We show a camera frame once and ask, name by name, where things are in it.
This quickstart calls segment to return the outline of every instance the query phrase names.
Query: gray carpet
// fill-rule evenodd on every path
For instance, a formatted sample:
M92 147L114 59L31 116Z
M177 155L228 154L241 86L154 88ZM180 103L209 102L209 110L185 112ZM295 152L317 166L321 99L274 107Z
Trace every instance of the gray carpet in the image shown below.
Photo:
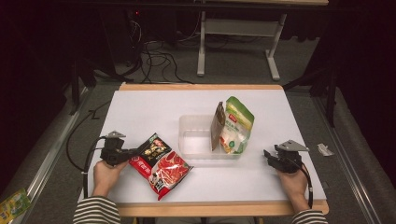
M206 50L205 77L196 76L197 45L196 40L179 44L177 49L149 45L150 52L170 52L177 62L177 75L193 83L240 83L240 84L286 84L299 77L309 61L316 41L299 43L295 39L281 41L276 52L276 64L281 76L279 82L274 82L269 75L268 66L263 58L263 46L268 44L268 39L260 39L250 43L234 41L219 49L222 43L209 42ZM147 55L143 56L144 69L147 72ZM155 58L152 64L161 64L163 58ZM122 64L118 69L127 69ZM144 79L141 71L130 75L135 82ZM175 66L169 65L163 70L163 65L153 66L149 79L154 81L177 81ZM88 92L87 100L80 109L77 123L97 106L111 100L113 92L120 85L119 82L98 78L98 85ZM315 164L318 176L328 197L330 213L327 215L330 223L371 223L367 221L365 213L352 190L349 177L338 155L337 144L332 138L326 121L321 117L321 111L316 105L317 99L312 99L306 88L296 88L296 91L287 92L291 109L299 125L300 131L307 146L312 150L311 158ZM13 181L9 184L2 198L7 197L19 188L28 188L31 184L41 162L45 159L49 148L56 141L57 136L64 129L65 121L69 118L71 104L65 106L59 118L53 121L48 131L32 149L26 162L21 166ZM73 160L83 165L87 150L92 141L99 136L106 118L108 105L98 110L95 116L98 119L87 119L78 127L70 141L70 153ZM342 95L337 95L335 107L335 130L339 133L343 146L347 148L349 158L357 171L364 187L369 191L370 198L375 206L382 223L391 223L396 220L393 210L396 196L394 188L389 183L385 173L372 155L370 148L362 138L353 118L343 102ZM317 144L323 143L336 153L332 157L323 157L317 150ZM81 191L82 176L68 161L65 154L65 144L60 148L61 155L48 178L45 187L39 194L35 206L25 219L25 223L71 223L72 216ZM265 217L265 223L289 223L290 217ZM131 223L130 218L124 218L123 223Z

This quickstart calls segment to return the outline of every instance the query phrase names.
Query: clear plastic bin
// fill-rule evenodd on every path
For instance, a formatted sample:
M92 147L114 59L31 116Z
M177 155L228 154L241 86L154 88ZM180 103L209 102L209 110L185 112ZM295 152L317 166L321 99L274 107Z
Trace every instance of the clear plastic bin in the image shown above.
M178 147L185 160L236 160L240 154L227 154L220 143L212 151L210 125L214 115L184 115L179 119Z

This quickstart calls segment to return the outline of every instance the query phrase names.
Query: black and white striped sleeve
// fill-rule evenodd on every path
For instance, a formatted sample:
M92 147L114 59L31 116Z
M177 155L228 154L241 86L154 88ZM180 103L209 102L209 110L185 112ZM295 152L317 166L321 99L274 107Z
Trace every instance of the black and white striped sleeve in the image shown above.
M292 224L308 224L308 223L328 223L322 212L316 210L305 210L293 217Z
M120 214L116 204L108 198L93 196L78 203L73 223L120 224Z

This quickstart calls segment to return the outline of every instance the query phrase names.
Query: black and red bag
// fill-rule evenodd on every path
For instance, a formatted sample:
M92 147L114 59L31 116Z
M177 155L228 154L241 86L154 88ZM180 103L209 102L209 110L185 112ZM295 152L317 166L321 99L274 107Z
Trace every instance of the black and red bag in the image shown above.
M129 163L149 182L158 200L173 189L192 169L158 134L152 135L139 148L139 156Z

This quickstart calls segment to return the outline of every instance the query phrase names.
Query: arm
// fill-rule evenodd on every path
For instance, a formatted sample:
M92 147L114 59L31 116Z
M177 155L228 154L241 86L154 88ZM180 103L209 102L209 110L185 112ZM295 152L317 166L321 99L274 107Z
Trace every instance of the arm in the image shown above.
M311 223L328 223L326 218L320 211L312 210L308 206L308 202L305 198L305 190L307 186L307 180L301 170L294 174L282 173L278 170L277 174L282 183L283 190L285 190L288 198L293 206L294 213L292 223L304 224Z
M73 223L107 222L120 223L119 210L107 194L117 183L120 172L128 164L123 162L115 167L99 161L93 168L94 188L92 196L78 203Z

